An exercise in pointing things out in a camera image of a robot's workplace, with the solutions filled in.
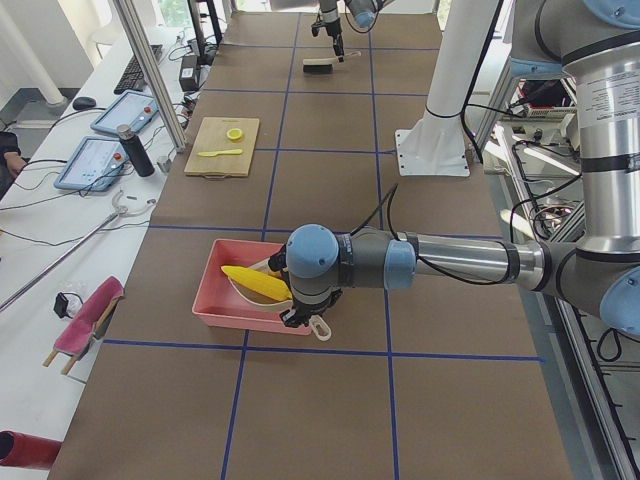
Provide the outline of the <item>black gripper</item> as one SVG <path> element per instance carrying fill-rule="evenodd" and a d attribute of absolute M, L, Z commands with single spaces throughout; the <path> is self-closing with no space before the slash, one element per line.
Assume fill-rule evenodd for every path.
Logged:
<path fill-rule="evenodd" d="M 343 58 L 344 45 L 339 14 L 337 12 L 319 12 L 316 16 L 316 20 L 311 25 L 312 36 L 317 37 L 321 29 L 324 29 L 326 34 L 332 39 L 332 47 L 335 56 Z"/>
<path fill-rule="evenodd" d="M 282 245 L 277 253 L 271 255 L 268 259 L 268 267 L 271 273 L 279 273 L 290 292 L 291 287 L 290 275 L 286 265 L 286 246 Z M 297 299 L 293 294 L 293 304 L 288 309 L 279 314 L 283 324 L 289 328 L 298 328 L 301 325 L 307 327 L 313 315 L 322 315 L 327 309 L 332 308 L 343 292 L 341 289 L 332 289 L 330 296 L 318 304 L 305 304 Z"/>

